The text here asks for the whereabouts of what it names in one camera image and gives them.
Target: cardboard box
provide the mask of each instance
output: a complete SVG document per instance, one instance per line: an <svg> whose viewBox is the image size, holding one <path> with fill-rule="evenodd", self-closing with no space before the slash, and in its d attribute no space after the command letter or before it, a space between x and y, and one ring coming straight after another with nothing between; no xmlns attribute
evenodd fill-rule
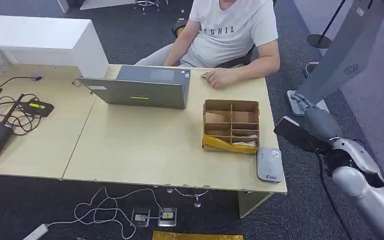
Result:
<svg viewBox="0 0 384 240"><path fill-rule="evenodd" d="M257 101L206 100L202 148L206 151L256 153L260 145L259 114Z"/></svg>

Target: man's hand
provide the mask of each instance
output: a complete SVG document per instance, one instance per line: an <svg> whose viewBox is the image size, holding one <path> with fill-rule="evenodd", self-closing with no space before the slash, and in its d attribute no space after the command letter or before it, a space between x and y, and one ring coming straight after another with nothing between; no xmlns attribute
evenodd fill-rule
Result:
<svg viewBox="0 0 384 240"><path fill-rule="evenodd" d="M225 88L234 82L239 81L240 76L232 69L216 68L206 74L205 79L215 89Z"/></svg>

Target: office chair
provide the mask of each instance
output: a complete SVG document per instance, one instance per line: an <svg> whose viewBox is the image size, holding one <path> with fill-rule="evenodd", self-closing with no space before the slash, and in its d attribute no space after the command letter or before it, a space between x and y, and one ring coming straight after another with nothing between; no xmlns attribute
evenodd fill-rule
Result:
<svg viewBox="0 0 384 240"><path fill-rule="evenodd" d="M273 0L273 6L276 5L277 0ZM185 20L179 20L176 22L176 24L171 28L171 32L173 35L177 38L185 29L186 23L188 22L187 19ZM248 51L248 53L245 56L235 58L233 60L224 62L220 65L217 65L216 68L223 68L223 69L231 69L235 67L240 67L240 66L246 66L250 64L251 58L253 56L254 48L256 46L253 45L251 49Z"/></svg>
<svg viewBox="0 0 384 240"><path fill-rule="evenodd" d="M150 6L156 6L156 10L160 11L160 0L134 0L133 9L137 9L137 5L143 7L142 14L146 15L145 9Z"/></svg>

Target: dark carpet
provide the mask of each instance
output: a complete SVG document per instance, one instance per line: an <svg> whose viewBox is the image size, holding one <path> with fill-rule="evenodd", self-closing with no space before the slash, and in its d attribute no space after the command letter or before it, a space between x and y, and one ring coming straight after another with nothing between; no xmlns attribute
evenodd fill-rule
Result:
<svg viewBox="0 0 384 240"><path fill-rule="evenodd" d="M131 6L116 6L80 11L71 9L66 17L92 19L110 63L134 64L157 49L174 41L172 24L181 17L181 10L189 12L191 0L171 0L161 12L152 9L143 16ZM279 0L275 6L278 20L281 68L267 78L274 121L290 115L286 91L296 89L304 80L302 68L319 59L317 49L306 43L309 34L292 0ZM326 99L331 114L338 120L347 137L364 140L340 91ZM158 228L153 220L150 227L138 229L133 240L150 240L153 230L194 234L240 234L246 240L345 240L319 180L317 159L279 138L288 195L274 195L245 219L238 218L235 192L211 191L202 197L202 208L194 208L193 199L169 194L156 188L157 198L164 206L178 208L175 228ZM73 220L73 208L79 202L89 201L101 187L109 194L121 196L139 186L94 182L58 181L0 176L0 240L23 239L42 223ZM333 185L327 186L333 200L350 228L355 240L375 239L370 229ZM141 192L120 201L130 215L132 207L152 207L158 214L152 196ZM125 227L125 234L132 229ZM43 240L119 240L121 229L116 223L84 226L79 223L51 226Z"/></svg>

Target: gray laptop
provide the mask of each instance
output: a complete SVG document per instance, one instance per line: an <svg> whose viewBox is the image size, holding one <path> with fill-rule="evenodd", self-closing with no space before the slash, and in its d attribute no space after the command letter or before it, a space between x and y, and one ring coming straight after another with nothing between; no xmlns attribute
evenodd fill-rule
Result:
<svg viewBox="0 0 384 240"><path fill-rule="evenodd" d="M190 69L123 65L117 79L77 79L108 104L186 109L190 75Z"/></svg>

